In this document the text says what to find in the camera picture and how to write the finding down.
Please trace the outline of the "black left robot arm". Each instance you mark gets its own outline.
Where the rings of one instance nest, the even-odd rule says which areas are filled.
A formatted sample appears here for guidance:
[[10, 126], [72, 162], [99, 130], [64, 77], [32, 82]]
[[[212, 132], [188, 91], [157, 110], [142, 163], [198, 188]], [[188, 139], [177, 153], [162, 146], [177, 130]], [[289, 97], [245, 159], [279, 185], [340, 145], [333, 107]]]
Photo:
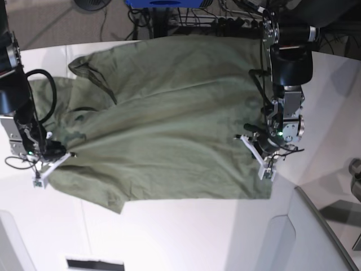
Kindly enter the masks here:
[[264, 126], [244, 128], [253, 134], [249, 142], [254, 152], [266, 158], [280, 150], [298, 152], [292, 144], [305, 130], [302, 85], [312, 79], [311, 47], [320, 29], [271, 9], [263, 10], [261, 29], [261, 63], [267, 68], [251, 69], [249, 75], [262, 96]]

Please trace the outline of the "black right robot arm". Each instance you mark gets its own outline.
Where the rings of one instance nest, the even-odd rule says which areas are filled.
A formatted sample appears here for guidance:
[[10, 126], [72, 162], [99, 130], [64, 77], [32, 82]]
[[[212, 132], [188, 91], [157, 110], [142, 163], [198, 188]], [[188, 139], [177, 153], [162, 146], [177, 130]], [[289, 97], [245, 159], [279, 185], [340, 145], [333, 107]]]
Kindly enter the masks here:
[[[44, 75], [51, 86], [52, 102], [49, 112], [39, 119], [28, 77]], [[20, 157], [32, 156], [36, 161], [55, 161], [67, 153], [66, 148], [51, 139], [43, 127], [55, 112], [56, 85], [53, 77], [43, 69], [28, 73], [23, 70], [20, 49], [15, 34], [8, 26], [6, 3], [1, 1], [1, 125], [10, 143], [11, 152]]]

